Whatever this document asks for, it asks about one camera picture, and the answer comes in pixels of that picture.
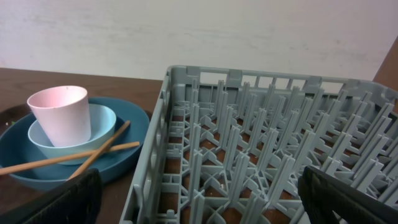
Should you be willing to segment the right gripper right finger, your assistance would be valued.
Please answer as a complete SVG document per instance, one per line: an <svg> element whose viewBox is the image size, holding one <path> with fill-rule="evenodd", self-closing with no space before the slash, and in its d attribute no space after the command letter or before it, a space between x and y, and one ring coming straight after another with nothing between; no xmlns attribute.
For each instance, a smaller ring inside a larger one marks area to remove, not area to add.
<svg viewBox="0 0 398 224"><path fill-rule="evenodd" d="M397 210L311 166L298 180L298 194L311 223L338 224L336 215L348 223L397 223Z"/></svg>

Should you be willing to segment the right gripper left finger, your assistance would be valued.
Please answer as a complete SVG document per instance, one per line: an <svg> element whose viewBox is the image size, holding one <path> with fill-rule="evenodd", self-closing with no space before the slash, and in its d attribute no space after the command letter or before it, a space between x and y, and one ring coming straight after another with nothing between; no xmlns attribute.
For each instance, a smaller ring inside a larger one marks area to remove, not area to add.
<svg viewBox="0 0 398 224"><path fill-rule="evenodd" d="M95 223L101 208L103 182L89 169L39 198L1 215L1 224Z"/></svg>

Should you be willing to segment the wooden chopstick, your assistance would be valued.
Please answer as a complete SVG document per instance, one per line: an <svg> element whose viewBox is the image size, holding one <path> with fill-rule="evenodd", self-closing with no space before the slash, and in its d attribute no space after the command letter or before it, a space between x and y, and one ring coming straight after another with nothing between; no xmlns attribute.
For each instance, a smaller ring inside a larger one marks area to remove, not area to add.
<svg viewBox="0 0 398 224"><path fill-rule="evenodd" d="M130 126L130 121L126 121L114 134L110 137L99 149L97 149L92 155L79 167L77 170L68 178L73 179L74 177L80 175L85 170L89 168L92 163L94 163L99 156L105 153L112 145L115 140Z"/></svg>

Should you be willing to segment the wooden chopstick diagonal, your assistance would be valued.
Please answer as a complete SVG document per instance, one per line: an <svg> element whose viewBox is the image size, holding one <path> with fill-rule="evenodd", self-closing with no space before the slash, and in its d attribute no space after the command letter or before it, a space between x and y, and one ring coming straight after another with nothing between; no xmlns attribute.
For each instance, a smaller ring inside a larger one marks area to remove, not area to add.
<svg viewBox="0 0 398 224"><path fill-rule="evenodd" d="M131 148L131 147L136 147L139 145L140 145L139 141L129 142L129 143L125 143L125 144L111 146L108 149L108 151L111 151L111 152L119 151L119 150ZM28 162L28 163L24 163L24 164L15 165L15 166L5 167L5 168L1 168L1 175L12 174L15 172L30 170L33 168L48 166L48 165L52 165L52 164L56 164L56 163L60 163L60 162L74 160L74 159L81 159L83 157L88 157L88 156L94 154L95 152L96 152L96 150L92 150L92 151L86 151L86 152L81 152L81 153L62 156L62 157L56 157L56 158L52 158L52 159L44 159L41 161Z"/></svg>

